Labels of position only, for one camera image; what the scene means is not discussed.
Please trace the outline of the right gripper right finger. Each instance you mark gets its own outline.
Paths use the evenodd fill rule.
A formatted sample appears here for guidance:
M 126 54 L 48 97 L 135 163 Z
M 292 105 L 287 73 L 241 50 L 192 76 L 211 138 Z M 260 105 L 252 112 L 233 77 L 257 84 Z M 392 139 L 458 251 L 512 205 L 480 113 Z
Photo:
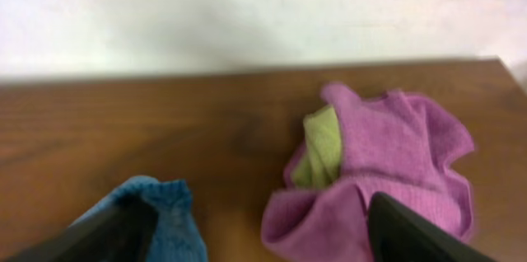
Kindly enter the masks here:
M 382 192 L 371 199 L 367 227 L 375 262 L 494 262 Z

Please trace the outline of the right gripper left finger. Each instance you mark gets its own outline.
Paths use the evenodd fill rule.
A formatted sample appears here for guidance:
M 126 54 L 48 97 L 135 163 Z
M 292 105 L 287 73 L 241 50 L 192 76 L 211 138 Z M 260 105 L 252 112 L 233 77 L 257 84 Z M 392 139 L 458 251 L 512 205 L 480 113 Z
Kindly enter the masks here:
M 7 262 L 143 262 L 158 218 L 140 198 L 123 198 Z

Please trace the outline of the blue cloth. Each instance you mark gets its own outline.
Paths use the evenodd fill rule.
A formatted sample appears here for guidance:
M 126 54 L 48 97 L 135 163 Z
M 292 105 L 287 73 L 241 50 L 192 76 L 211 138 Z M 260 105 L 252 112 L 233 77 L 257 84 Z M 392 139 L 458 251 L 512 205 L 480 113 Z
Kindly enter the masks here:
M 192 193 L 184 180 L 159 181 L 138 175 L 113 189 L 75 222 L 82 222 L 126 195 L 137 195 L 158 212 L 147 262 L 208 262 L 207 248 L 191 213 Z

